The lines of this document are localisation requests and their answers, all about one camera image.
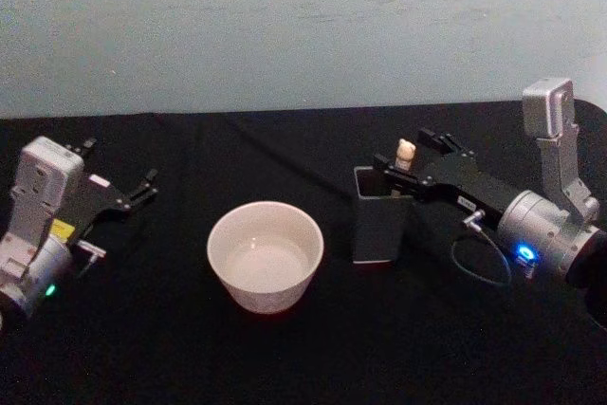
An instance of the white sticker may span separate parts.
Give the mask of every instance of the white sticker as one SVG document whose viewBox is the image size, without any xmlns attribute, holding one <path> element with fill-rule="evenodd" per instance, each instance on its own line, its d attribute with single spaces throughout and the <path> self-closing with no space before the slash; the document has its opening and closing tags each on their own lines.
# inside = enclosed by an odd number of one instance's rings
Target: white sticker
<svg viewBox="0 0 607 405">
<path fill-rule="evenodd" d="M 466 199 L 464 196 L 457 197 L 457 204 L 464 206 L 466 209 L 470 209 L 473 212 L 476 211 L 476 205 L 470 200 Z"/>
<path fill-rule="evenodd" d="M 66 156 L 66 157 L 72 157 L 73 153 L 71 151 L 69 151 L 68 149 L 66 149 L 64 146 L 62 146 L 61 144 L 57 144 L 54 141 L 51 141 L 48 138 L 42 137 L 42 141 L 41 141 L 45 147 L 47 147 L 48 149 L 50 149 L 53 152 L 56 152 L 57 154 L 60 154 L 62 156 Z"/>
<path fill-rule="evenodd" d="M 105 189 L 107 187 L 109 187 L 110 185 L 110 181 L 109 180 L 105 180 L 103 177 L 101 177 L 100 175 L 91 175 L 89 177 L 90 180 L 92 180 L 93 182 L 95 182 L 98 185 L 101 185 L 102 187 L 104 187 Z"/>
</svg>

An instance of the black pen holder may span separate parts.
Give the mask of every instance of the black pen holder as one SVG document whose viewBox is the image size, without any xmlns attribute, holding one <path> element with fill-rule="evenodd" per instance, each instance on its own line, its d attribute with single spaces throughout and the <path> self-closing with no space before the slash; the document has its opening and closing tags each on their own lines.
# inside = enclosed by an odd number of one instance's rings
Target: black pen holder
<svg viewBox="0 0 607 405">
<path fill-rule="evenodd" d="M 372 167 L 354 169 L 357 185 L 355 264 L 394 261 L 402 251 L 403 234 L 410 225 L 414 199 L 391 195 L 383 174 Z"/>
</svg>

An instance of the cable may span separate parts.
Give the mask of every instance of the cable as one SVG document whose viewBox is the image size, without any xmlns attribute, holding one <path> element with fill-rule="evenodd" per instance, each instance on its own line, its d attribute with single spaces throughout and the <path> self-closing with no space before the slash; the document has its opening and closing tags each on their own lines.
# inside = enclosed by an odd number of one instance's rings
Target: cable
<svg viewBox="0 0 607 405">
<path fill-rule="evenodd" d="M 588 313 L 588 316 L 590 317 L 590 321 L 593 322 L 599 329 L 602 329 L 603 331 L 607 332 L 607 327 L 603 326 L 600 322 L 598 322 L 597 319 L 593 317 L 591 313 Z"/>
<path fill-rule="evenodd" d="M 251 145 L 253 145 L 258 151 L 266 154 L 273 160 L 277 161 L 281 165 L 285 166 L 287 169 L 292 172 L 310 179 L 319 187 L 324 188 L 330 193 L 336 194 L 339 198 L 351 201 L 353 196 L 341 189 L 325 176 L 317 173 L 315 170 L 305 167 L 302 163 L 298 163 L 297 160 L 293 160 L 291 155 L 287 151 L 282 151 L 280 147 L 276 147 L 268 144 L 266 141 L 263 141 L 254 132 L 250 131 L 245 125 L 239 122 L 237 119 L 229 115 L 223 116 L 224 122 L 229 125 L 233 130 L 236 131 L 243 139 L 248 141 Z"/>
<path fill-rule="evenodd" d="M 504 253 L 500 250 L 500 248 L 497 246 L 497 244 L 495 244 L 495 242 L 493 242 L 493 240 L 487 236 L 485 234 L 484 231 L 479 230 L 476 231 L 479 234 L 481 234 L 485 240 L 493 247 L 493 249 L 495 251 L 497 251 L 500 259 L 502 260 L 502 263 L 504 264 L 504 268 L 506 270 L 506 275 L 507 275 L 507 280 L 505 282 L 498 282 L 496 280 L 491 280 L 488 279 L 487 277 L 484 277 L 482 275 L 479 275 L 475 272 L 472 272 L 470 269 L 468 269 L 467 267 L 462 266 L 462 264 L 457 261 L 457 257 L 455 256 L 455 248 L 457 247 L 457 244 L 464 240 L 464 239 L 469 239 L 469 236 L 466 235 L 462 235 L 459 236 L 458 238 L 456 238 L 453 243 L 451 244 L 451 260 L 453 261 L 453 263 L 457 266 L 457 268 L 459 268 L 462 272 L 468 274 L 470 277 L 479 280 L 481 282 L 484 282 L 488 285 L 493 285 L 493 286 L 509 286 L 512 283 L 512 271 L 510 270 L 510 264 L 508 263 L 508 260 L 506 258 L 506 256 L 504 255 Z"/>
</svg>

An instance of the blue led light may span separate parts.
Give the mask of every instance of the blue led light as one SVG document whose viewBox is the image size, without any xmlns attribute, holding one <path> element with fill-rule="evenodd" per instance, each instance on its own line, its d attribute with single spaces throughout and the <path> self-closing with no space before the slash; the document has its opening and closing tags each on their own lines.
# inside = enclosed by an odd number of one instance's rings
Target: blue led light
<svg viewBox="0 0 607 405">
<path fill-rule="evenodd" d="M 51 286 L 49 286 L 49 287 L 46 289 L 45 296 L 47 296 L 47 297 L 48 297 L 48 296 L 52 296 L 52 295 L 55 293 L 55 291 L 56 291 L 56 290 L 57 290 L 57 286 L 55 286 L 55 285 L 51 285 Z"/>
<path fill-rule="evenodd" d="M 535 251 L 530 249 L 528 246 L 520 245 L 516 249 L 516 252 L 519 256 L 523 257 L 526 261 L 532 261 L 537 258 Z"/>
</svg>

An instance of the green led light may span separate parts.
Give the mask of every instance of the green led light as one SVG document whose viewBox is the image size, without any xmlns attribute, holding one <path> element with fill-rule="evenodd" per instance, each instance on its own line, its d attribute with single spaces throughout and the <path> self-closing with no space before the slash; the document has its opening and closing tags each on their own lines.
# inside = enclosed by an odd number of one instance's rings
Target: green led light
<svg viewBox="0 0 607 405">
<path fill-rule="evenodd" d="M 53 293 L 55 292 L 55 290 L 56 290 L 56 289 L 57 289 L 57 286 L 55 286 L 55 285 L 51 285 L 51 286 L 49 286 L 49 287 L 46 289 L 45 296 L 47 296 L 47 297 L 48 297 L 48 296 L 52 296 L 52 295 L 53 295 Z"/>
</svg>

